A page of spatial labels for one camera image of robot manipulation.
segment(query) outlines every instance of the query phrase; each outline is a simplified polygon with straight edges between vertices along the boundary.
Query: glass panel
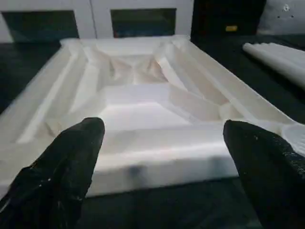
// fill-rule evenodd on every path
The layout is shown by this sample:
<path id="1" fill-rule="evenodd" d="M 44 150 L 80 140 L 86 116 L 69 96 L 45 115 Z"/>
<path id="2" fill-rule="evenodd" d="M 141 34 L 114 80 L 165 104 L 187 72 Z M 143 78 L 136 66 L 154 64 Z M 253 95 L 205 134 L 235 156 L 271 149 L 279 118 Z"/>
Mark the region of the glass panel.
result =
<path id="1" fill-rule="evenodd" d="M 177 9 L 111 10 L 114 37 L 175 34 Z"/>
<path id="2" fill-rule="evenodd" d="M 15 42 L 79 38 L 73 11 L 2 12 Z"/>

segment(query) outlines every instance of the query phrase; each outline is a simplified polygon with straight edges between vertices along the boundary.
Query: cabinet door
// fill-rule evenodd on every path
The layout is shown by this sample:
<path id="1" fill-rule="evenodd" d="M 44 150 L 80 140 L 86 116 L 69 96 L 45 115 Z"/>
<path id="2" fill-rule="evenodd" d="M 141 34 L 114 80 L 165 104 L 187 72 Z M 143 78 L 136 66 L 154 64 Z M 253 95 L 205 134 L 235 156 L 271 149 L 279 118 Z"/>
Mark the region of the cabinet door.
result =
<path id="1" fill-rule="evenodd" d="M 91 2 L 98 38 L 191 33 L 193 0 Z"/>
<path id="2" fill-rule="evenodd" d="M 0 1 L 0 42 L 96 38 L 90 0 Z"/>

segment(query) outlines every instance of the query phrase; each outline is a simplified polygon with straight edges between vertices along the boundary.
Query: foam tray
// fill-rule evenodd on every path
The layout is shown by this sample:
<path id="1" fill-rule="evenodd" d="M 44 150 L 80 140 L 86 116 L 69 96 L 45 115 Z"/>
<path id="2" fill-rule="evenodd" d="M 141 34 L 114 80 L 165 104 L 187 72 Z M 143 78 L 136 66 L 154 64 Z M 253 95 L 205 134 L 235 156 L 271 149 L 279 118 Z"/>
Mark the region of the foam tray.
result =
<path id="1" fill-rule="evenodd" d="M 64 40 L 0 116 L 0 195 L 90 116 L 106 134 L 88 196 L 238 176 L 225 120 L 275 133 L 295 123 L 187 37 Z"/>

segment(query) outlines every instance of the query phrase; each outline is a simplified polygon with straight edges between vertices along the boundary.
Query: white foam mold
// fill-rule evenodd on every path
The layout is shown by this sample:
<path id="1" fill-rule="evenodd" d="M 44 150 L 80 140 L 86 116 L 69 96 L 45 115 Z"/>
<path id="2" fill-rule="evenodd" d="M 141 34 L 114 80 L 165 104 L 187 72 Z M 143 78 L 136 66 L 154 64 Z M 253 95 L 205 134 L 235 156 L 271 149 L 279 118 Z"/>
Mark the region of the white foam mold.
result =
<path id="1" fill-rule="evenodd" d="M 64 40 L 0 116 L 0 194 L 85 117 L 106 134 L 88 196 L 238 176 L 227 119 L 295 122 L 184 36 Z"/>

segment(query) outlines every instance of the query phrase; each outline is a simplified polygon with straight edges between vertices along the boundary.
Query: black table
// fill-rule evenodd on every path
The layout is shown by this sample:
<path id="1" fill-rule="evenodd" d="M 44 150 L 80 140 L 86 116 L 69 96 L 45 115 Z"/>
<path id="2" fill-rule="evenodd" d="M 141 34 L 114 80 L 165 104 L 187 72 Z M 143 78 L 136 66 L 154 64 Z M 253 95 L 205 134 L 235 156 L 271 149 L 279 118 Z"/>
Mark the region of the black table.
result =
<path id="1" fill-rule="evenodd" d="M 276 42 L 305 49 L 305 36 L 205 37 L 192 41 L 259 94 L 305 122 L 305 93 L 242 52 L 245 42 Z M 0 111 L 59 49 L 59 43 L 0 45 Z M 238 178 L 89 198 L 81 228 L 261 228 Z"/>

